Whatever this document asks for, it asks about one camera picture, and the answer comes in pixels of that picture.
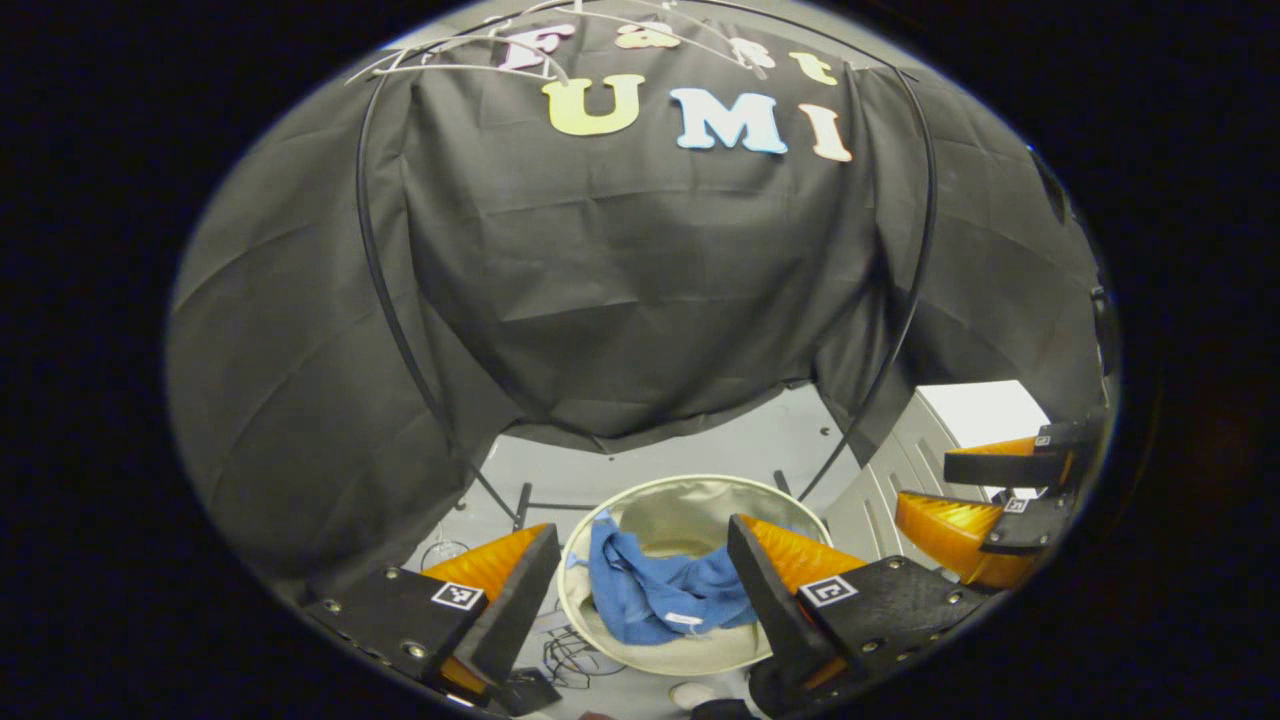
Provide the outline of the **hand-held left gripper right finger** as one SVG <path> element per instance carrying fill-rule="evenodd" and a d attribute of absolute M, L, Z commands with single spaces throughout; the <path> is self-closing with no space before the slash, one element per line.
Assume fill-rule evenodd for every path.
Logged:
<path fill-rule="evenodd" d="M 827 705 L 922 661 L 986 603 L 902 555 L 861 561 L 746 514 L 727 552 L 774 664 L 785 712 Z"/>

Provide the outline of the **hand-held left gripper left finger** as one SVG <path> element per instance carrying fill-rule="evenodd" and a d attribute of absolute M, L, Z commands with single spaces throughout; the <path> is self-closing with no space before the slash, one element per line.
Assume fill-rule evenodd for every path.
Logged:
<path fill-rule="evenodd" d="M 544 523 L 424 571 L 376 569 L 302 614 L 419 688 L 460 705 L 520 714 L 512 673 L 559 560 L 556 525 Z"/>

